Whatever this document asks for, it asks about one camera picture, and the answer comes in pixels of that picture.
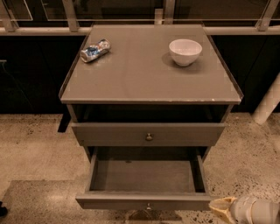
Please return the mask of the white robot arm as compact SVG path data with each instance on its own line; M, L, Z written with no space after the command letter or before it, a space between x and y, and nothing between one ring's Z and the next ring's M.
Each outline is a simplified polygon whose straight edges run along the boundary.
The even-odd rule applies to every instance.
M212 200L209 207L227 224L280 224L280 205L266 199L226 197Z

